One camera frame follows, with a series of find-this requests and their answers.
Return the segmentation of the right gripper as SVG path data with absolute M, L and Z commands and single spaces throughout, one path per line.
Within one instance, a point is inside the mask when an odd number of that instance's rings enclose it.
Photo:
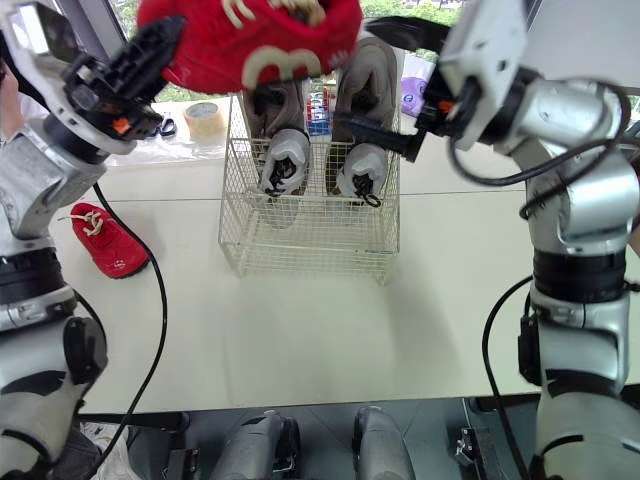
M 396 48 L 439 54 L 450 27 L 418 17 L 388 16 L 367 22 L 365 30 Z M 436 66 L 422 98 L 423 105 L 415 123 L 417 129 L 413 134 L 384 129 L 372 118 L 346 113 L 336 113 L 334 125 L 347 130 L 355 143 L 376 145 L 415 163 L 426 133 L 454 140 L 464 136 L 481 98 L 481 87 L 474 77 L 467 77 L 459 93 L 453 94 Z

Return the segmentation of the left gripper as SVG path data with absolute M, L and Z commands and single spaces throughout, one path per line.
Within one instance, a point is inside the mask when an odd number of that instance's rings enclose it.
M 155 133 L 162 115 L 151 103 L 168 83 L 163 72 L 185 25 L 181 16 L 158 18 L 140 27 L 108 63 L 78 55 L 63 74 L 73 110 L 115 140 L 143 140 Z

